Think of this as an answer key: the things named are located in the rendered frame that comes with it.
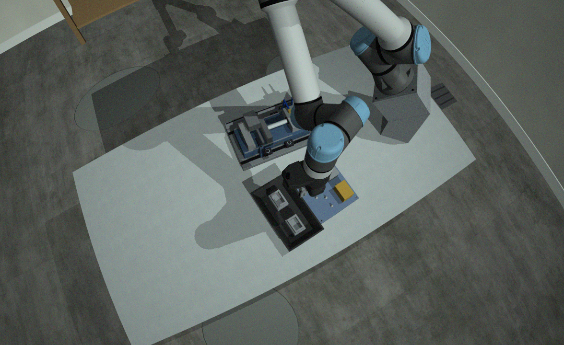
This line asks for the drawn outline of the yellow rectangular block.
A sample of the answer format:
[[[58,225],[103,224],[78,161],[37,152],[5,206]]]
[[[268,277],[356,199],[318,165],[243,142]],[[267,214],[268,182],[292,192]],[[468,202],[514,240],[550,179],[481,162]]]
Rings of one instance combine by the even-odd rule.
[[[351,198],[354,194],[353,190],[350,186],[343,180],[338,185],[334,186],[334,191],[341,199],[342,203],[345,202],[347,199]]]

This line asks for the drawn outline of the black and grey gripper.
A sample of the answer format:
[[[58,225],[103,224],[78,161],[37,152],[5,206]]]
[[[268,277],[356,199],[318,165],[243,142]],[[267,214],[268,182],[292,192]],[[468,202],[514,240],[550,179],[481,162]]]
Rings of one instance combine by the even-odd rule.
[[[304,160],[289,164],[282,171],[282,177],[288,189],[299,189],[300,198],[306,196],[307,192],[315,197],[324,192],[332,170],[322,174],[312,171],[306,164],[305,156]]]

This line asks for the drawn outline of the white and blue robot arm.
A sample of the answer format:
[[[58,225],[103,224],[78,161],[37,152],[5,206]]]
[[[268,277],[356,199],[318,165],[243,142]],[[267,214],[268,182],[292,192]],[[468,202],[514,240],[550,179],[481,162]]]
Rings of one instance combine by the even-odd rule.
[[[295,6],[298,0],[258,1],[267,14],[294,102],[290,120],[298,129],[311,131],[305,162],[312,171],[326,173],[364,126],[370,111],[356,96],[346,97],[341,104],[322,104]],[[372,73],[380,92],[396,95],[405,90],[414,77],[411,65],[429,59],[428,29],[398,17],[381,0],[330,1],[363,25],[353,35],[350,47]]]

